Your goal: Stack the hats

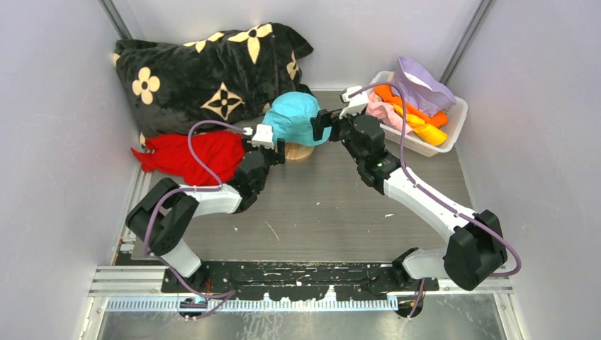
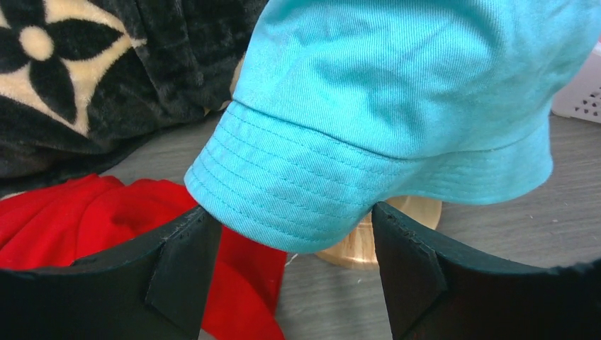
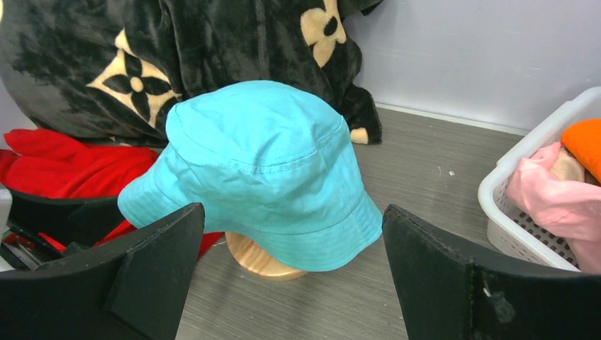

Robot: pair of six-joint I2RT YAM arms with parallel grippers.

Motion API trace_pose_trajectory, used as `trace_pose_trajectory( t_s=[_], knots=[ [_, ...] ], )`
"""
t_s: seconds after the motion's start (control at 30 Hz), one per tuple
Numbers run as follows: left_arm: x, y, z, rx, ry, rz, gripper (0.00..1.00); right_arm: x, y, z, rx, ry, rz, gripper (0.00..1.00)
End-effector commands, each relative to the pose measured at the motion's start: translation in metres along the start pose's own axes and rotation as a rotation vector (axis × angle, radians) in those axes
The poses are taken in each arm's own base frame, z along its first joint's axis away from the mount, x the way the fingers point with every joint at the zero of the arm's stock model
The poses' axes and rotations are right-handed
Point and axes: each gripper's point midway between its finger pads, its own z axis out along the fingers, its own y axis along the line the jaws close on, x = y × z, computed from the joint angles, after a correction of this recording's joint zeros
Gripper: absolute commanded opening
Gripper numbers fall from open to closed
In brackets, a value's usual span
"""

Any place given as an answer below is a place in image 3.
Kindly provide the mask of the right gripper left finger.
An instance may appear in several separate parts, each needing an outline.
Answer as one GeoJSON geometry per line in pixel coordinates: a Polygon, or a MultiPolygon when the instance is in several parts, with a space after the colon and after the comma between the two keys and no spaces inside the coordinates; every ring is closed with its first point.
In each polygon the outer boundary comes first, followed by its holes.
{"type": "Polygon", "coordinates": [[[174,339],[205,212],[191,203],[98,247],[1,273],[2,339],[174,339]]]}

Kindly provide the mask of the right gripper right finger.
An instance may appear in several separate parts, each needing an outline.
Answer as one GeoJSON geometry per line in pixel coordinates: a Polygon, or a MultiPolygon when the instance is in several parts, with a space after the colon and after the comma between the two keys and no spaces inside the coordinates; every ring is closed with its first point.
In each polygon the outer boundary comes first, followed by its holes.
{"type": "Polygon", "coordinates": [[[397,205],[382,229],[410,339],[600,338],[598,275],[501,254],[397,205]]]}

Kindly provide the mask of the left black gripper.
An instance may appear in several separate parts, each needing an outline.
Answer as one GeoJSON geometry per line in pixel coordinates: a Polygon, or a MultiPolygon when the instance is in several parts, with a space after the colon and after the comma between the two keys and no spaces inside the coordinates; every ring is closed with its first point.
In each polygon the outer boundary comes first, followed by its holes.
{"type": "Polygon", "coordinates": [[[11,188],[1,233],[1,270],[35,270],[42,264],[87,250],[123,221],[116,197],[45,198],[11,188]]]}

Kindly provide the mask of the wooden hat stand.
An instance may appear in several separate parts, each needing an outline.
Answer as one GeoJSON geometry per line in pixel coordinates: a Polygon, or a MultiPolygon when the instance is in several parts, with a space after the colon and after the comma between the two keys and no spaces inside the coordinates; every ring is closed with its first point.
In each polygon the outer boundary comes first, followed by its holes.
{"type": "Polygon", "coordinates": [[[260,278],[268,281],[289,281],[307,274],[306,271],[280,263],[249,237],[226,232],[225,240],[236,262],[243,269],[260,278]]]}

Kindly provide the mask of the turquoise bucket hat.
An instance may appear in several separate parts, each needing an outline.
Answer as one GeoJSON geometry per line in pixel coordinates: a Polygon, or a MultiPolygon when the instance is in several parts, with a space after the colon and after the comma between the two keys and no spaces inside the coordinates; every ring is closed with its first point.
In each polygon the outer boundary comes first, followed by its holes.
{"type": "Polygon", "coordinates": [[[244,81],[175,104],[167,146],[118,195],[142,228],[190,203],[207,233],[233,232],[301,271],[341,268],[381,236],[347,122],[321,98],[244,81]]]}

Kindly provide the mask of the orange bucket hat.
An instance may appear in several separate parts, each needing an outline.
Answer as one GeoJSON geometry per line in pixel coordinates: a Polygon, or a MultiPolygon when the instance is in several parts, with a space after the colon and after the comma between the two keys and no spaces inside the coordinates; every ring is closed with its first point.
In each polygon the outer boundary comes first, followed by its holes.
{"type": "Polygon", "coordinates": [[[582,120],[561,135],[563,146],[600,181],[600,119],[582,120]]]}

